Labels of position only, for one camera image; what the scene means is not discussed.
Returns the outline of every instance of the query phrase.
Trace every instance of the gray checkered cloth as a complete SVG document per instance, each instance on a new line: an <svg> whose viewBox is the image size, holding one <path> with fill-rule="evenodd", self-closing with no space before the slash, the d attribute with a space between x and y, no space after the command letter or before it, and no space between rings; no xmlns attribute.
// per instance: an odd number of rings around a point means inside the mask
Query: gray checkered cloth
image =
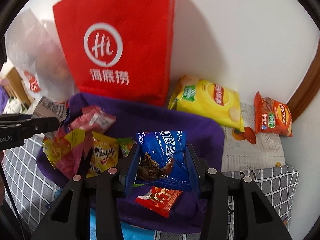
<svg viewBox="0 0 320 240"><path fill-rule="evenodd" d="M36 155L42 139L34 136L25 141L23 147L6 150L4 172L12 196L23 221L34 232L47 211L47 206L54 200L59 189L52 181L45 178L36 166ZM262 170L224 172L225 176L241 178L251 176L272 203L282 220L287 220L290 228L291 206L297 187L299 172L291 166L282 166ZM229 197L229 207L233 210L233 198ZM233 240L234 215L228 217L226 239ZM156 231L156 240L198 240L200 234L172 234Z"/></svg>
<svg viewBox="0 0 320 240"><path fill-rule="evenodd" d="M47 179L36 166L36 157L42 138L34 136L25 140L23 147L5 151L3 164L11 194L22 220L34 232L47 212L46 206L54 200L59 187ZM6 201L11 206L6 193Z"/></svg>

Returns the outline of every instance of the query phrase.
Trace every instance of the red paper bag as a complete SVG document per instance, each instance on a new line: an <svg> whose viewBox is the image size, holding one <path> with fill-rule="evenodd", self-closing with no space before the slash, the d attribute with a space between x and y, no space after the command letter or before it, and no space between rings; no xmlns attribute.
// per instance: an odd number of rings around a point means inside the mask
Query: red paper bag
<svg viewBox="0 0 320 240"><path fill-rule="evenodd" d="M54 18L81 92L163 106L175 0L62 0Z"/></svg>

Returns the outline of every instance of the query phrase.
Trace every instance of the screw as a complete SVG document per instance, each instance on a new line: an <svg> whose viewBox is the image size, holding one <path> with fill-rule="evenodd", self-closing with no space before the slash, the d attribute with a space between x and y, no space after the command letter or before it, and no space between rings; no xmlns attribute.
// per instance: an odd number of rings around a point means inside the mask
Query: screw
<svg viewBox="0 0 320 240"><path fill-rule="evenodd" d="M118 172L117 168L110 168L108 170L109 174L116 174Z"/></svg>
<svg viewBox="0 0 320 240"><path fill-rule="evenodd" d="M73 181L79 181L81 180L81 175L74 175L72 179Z"/></svg>
<svg viewBox="0 0 320 240"><path fill-rule="evenodd" d="M243 180L244 180L244 182L250 183L252 181L252 178L249 176L244 176Z"/></svg>
<svg viewBox="0 0 320 240"><path fill-rule="evenodd" d="M208 169L208 173L209 174L216 174L217 173L217 170L215 168L209 168Z"/></svg>

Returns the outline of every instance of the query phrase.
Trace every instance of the wooden furniture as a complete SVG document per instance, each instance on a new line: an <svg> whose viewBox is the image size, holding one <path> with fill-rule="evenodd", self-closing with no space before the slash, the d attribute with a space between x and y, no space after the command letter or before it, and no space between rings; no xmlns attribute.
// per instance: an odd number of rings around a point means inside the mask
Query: wooden furniture
<svg viewBox="0 0 320 240"><path fill-rule="evenodd" d="M31 100L24 90L23 80L15 67L0 80L0 84L4 87L5 91L7 91L9 97L18 98L26 108L29 108Z"/></svg>

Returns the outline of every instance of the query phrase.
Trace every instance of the blue cookie bag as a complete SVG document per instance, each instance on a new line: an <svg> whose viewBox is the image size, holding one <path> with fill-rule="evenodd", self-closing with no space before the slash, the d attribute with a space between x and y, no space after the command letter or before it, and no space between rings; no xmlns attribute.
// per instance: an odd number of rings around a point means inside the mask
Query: blue cookie bag
<svg viewBox="0 0 320 240"><path fill-rule="evenodd" d="M187 132L157 131L137 133L141 162L136 183L191 191L184 163Z"/></svg>

